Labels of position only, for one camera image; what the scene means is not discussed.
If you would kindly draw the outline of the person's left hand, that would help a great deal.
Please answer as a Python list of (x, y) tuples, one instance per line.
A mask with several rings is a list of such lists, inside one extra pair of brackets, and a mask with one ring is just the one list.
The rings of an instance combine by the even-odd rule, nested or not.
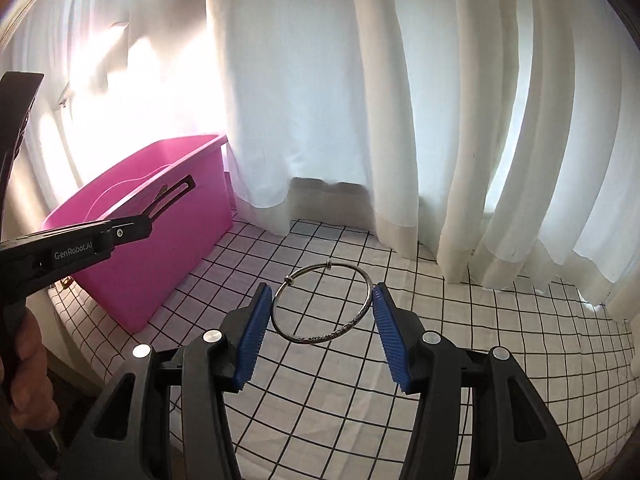
[(48, 377), (47, 348), (38, 321), (29, 309), (15, 334), (15, 351), (20, 362), (10, 382), (12, 422), (21, 430), (50, 430), (58, 421), (58, 407)]

